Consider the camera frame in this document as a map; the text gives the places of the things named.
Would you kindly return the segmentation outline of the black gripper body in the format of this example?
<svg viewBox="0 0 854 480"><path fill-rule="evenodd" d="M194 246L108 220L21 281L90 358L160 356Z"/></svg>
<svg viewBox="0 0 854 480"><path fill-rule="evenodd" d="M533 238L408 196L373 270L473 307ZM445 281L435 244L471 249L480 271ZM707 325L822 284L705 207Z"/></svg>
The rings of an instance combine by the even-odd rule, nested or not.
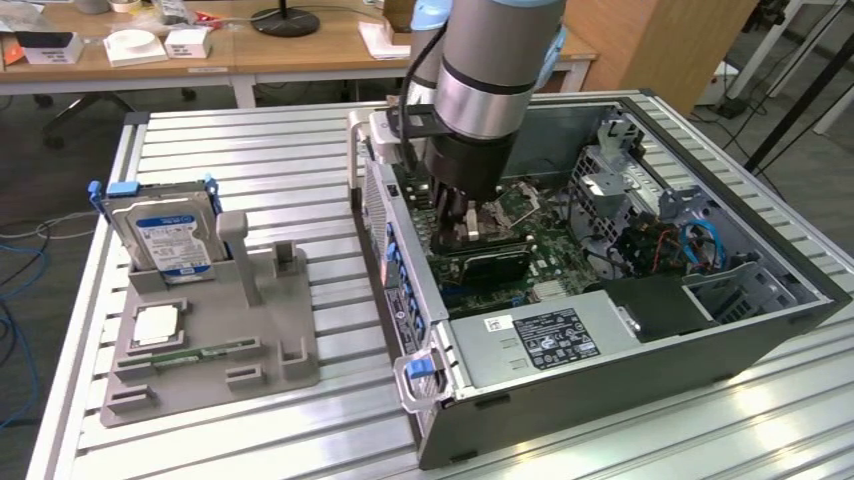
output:
<svg viewBox="0 0 854 480"><path fill-rule="evenodd" d="M429 137L424 165L433 203L445 192L460 193L475 201L493 200L513 144L515 134L491 140L459 134Z"/></svg>

